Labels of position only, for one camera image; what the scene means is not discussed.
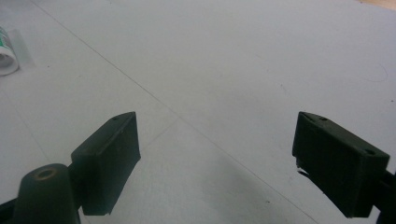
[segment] screw hole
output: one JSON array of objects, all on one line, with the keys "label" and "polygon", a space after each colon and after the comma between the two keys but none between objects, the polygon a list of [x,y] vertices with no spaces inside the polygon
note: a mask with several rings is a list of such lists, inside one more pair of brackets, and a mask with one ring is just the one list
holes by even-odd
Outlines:
[{"label": "screw hole", "polygon": [[35,173],[35,179],[36,180],[45,180],[45,179],[49,179],[53,176],[55,176],[56,174],[56,169],[54,168],[48,168],[48,169],[44,169],[41,171],[38,171],[37,173]]},{"label": "screw hole", "polygon": [[364,151],[367,152],[367,154],[369,154],[369,155],[375,155],[375,152],[373,152],[370,149],[364,149]]}]

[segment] white floor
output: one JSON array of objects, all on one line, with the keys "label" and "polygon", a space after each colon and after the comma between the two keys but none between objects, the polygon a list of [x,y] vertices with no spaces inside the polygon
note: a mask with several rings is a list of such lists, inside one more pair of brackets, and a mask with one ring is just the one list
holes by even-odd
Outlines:
[{"label": "white floor", "polygon": [[136,111],[142,160],[83,223],[375,223],[298,175],[299,111],[388,152],[396,12],[354,0],[0,0],[21,69],[0,77],[0,203]]}]

